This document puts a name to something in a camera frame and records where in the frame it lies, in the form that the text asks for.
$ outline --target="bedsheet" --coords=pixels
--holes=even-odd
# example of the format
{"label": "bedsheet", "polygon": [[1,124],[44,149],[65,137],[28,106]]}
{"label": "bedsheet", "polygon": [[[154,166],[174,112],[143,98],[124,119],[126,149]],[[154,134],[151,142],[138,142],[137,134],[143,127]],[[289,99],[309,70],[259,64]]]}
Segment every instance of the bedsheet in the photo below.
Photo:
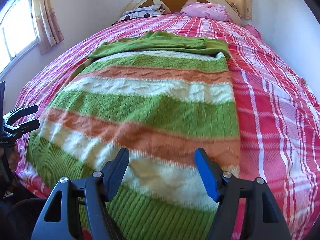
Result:
{"label": "bedsheet", "polygon": [[[263,41],[244,28],[197,17],[164,15],[134,19],[82,41],[66,51],[21,91],[16,106],[37,104],[38,117],[71,73],[104,41],[166,30],[187,37],[209,37],[229,44],[231,73],[241,137],[239,177],[264,178],[275,195],[292,239],[303,239],[320,211],[320,105],[306,85]],[[18,141],[16,174],[39,197],[50,189],[25,160],[28,134]],[[244,202],[240,202],[233,239],[239,239]]]}

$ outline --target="wall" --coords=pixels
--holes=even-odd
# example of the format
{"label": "wall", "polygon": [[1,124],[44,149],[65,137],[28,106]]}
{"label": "wall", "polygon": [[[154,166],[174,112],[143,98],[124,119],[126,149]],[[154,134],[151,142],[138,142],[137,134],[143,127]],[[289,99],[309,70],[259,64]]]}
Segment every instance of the wall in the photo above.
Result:
{"label": "wall", "polygon": [[113,24],[130,1],[51,0],[65,40],[43,55],[38,47],[33,48],[5,74],[4,112],[14,108],[19,92],[37,73],[72,46]]}
{"label": "wall", "polygon": [[252,24],[320,100],[320,24],[303,0],[253,0]]}

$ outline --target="metal screw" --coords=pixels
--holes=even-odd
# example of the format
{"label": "metal screw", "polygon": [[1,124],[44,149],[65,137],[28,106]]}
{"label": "metal screw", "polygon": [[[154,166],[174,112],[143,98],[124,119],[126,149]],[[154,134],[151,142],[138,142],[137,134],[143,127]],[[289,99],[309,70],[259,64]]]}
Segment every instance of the metal screw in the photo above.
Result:
{"label": "metal screw", "polygon": [[263,178],[258,177],[258,178],[257,178],[257,182],[258,182],[259,184],[263,184],[263,183],[264,183],[264,179],[263,179]]}
{"label": "metal screw", "polygon": [[229,171],[225,171],[223,174],[223,177],[225,177],[225,178],[231,178],[231,176],[232,176],[232,174],[231,174],[231,172],[229,172]]}
{"label": "metal screw", "polygon": [[60,179],[60,182],[61,183],[65,183],[65,182],[67,182],[68,181],[68,178],[67,177],[62,177],[61,179]]}
{"label": "metal screw", "polygon": [[102,172],[101,171],[95,171],[92,176],[94,176],[95,178],[98,178],[102,175]]}

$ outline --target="cable knit pattern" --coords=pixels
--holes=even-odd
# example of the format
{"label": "cable knit pattern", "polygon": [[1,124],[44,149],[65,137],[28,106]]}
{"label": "cable knit pattern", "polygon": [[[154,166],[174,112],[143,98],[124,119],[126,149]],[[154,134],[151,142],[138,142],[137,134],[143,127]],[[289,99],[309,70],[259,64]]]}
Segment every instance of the cable knit pattern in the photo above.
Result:
{"label": "cable knit pattern", "polygon": [[[127,147],[129,166],[107,209],[128,240],[206,238],[217,204],[194,165],[198,147],[224,170],[239,171],[225,44],[212,53],[203,40],[179,36],[163,50],[167,38],[159,50],[148,50],[141,37],[143,51],[126,51],[132,41],[122,39],[124,49],[113,43],[117,53],[100,57],[110,53],[104,43],[42,113],[28,143],[27,159],[50,187],[61,176],[89,176]],[[193,53],[180,52],[180,41]],[[81,219],[88,227],[84,209]]]}

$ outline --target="bed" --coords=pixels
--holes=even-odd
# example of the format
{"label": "bed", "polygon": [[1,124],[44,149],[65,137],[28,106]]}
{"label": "bed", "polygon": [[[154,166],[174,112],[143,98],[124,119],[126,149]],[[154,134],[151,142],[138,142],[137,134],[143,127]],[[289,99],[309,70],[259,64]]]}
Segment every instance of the bed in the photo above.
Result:
{"label": "bed", "polygon": [[[292,239],[303,239],[320,212],[317,193],[320,105],[315,96],[304,79],[298,77],[269,46],[241,26],[238,15],[224,0],[191,1],[225,5],[233,18],[231,23],[175,13],[190,0],[133,0],[125,11],[159,1],[165,5],[166,12],[172,14],[132,19],[106,28],[45,67],[18,97],[16,107],[39,106],[36,114],[23,121],[39,118],[58,91],[69,82],[71,74],[102,42],[139,37],[150,30],[225,41],[231,55],[227,63],[240,132],[237,176],[249,180],[264,178],[283,211]],[[37,165],[26,160],[29,136],[24,135],[18,141],[21,160],[16,174],[33,194],[47,197],[50,187],[38,174]],[[59,171],[53,173],[55,178],[64,175]],[[243,202],[239,204],[238,214],[241,213],[244,213]],[[233,239],[239,239],[240,232],[241,222],[237,219]]]}

